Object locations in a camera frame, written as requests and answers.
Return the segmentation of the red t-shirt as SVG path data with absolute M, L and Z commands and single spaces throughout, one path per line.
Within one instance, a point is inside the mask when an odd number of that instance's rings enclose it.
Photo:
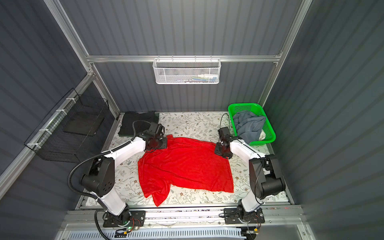
M 145 198 L 160 206 L 171 186 L 211 192 L 234 192 L 228 159 L 215 154 L 215 143 L 172 135 L 167 148 L 145 153 L 138 161 L 139 183 Z

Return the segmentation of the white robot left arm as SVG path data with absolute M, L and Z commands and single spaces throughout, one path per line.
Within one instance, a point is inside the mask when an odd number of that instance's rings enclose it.
M 126 225 L 131 219 L 130 208 L 115 189 L 116 167 L 135 154 L 166 148 L 165 127 L 150 123 L 149 128 L 142 133 L 134 131 L 134 136 L 126 143 L 103 152 L 100 157 L 94 157 L 90 170 L 81 179 L 81 185 L 96 198 L 107 212 L 109 220 L 121 226 Z

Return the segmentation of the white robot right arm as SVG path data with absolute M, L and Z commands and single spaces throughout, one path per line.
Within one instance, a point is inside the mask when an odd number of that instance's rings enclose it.
M 224 209 L 226 224 L 264 223 L 260 207 L 266 200 L 286 189 L 278 158 L 275 155 L 260 153 L 240 137 L 232 136 L 228 127 L 220 128 L 218 134 L 216 155 L 228 160 L 236 155 L 249 164 L 251 190 L 238 201 L 236 208 Z

